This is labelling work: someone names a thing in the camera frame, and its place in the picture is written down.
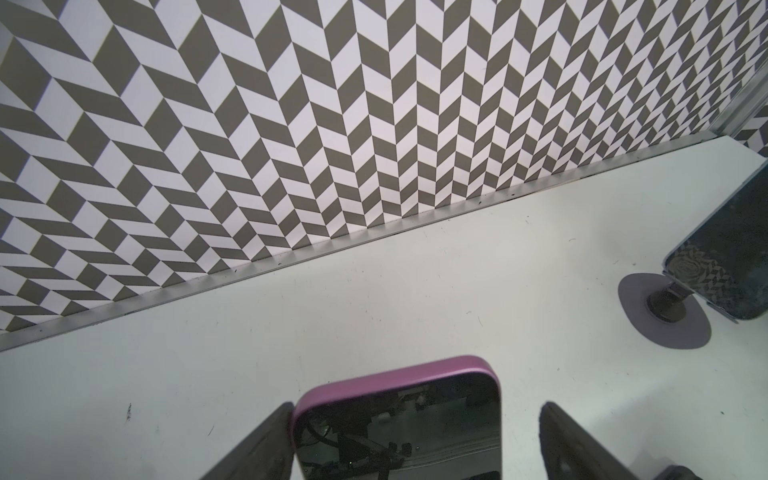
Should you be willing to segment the phone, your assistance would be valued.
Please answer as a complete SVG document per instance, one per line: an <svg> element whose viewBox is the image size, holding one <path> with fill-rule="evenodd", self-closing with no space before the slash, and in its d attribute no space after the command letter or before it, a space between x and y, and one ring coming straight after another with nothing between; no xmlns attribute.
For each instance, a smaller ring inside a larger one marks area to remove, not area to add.
<svg viewBox="0 0 768 480"><path fill-rule="evenodd" d="M329 383L299 399L291 439L306 479L499 479L500 382L464 355Z"/></svg>
<svg viewBox="0 0 768 480"><path fill-rule="evenodd" d="M663 271L731 319L767 312L766 164L668 254Z"/></svg>

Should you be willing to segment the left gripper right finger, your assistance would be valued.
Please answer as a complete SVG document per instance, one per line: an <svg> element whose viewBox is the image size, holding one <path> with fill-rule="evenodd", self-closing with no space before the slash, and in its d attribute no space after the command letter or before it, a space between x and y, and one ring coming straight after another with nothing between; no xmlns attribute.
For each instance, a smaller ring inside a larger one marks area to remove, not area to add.
<svg viewBox="0 0 768 480"><path fill-rule="evenodd" d="M636 476L554 402L539 415L539 441L547 478L636 479Z"/></svg>

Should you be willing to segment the round grey stand back right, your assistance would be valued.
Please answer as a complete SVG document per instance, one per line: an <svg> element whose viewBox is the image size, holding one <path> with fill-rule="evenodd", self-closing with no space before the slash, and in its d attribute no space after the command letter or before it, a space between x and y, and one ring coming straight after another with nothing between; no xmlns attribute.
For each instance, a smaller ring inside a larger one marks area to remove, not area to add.
<svg viewBox="0 0 768 480"><path fill-rule="evenodd" d="M618 297L632 326L661 347L693 350L711 339L710 321L692 292L664 275L627 275Z"/></svg>

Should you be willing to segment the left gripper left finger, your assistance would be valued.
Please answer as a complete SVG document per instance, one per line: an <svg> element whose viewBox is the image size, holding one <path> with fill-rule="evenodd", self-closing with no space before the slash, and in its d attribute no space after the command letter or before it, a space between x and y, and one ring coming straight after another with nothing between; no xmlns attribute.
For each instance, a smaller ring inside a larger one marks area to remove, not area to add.
<svg viewBox="0 0 768 480"><path fill-rule="evenodd" d="M248 434L203 480L282 480L292 471L290 429L294 404L285 402Z"/></svg>

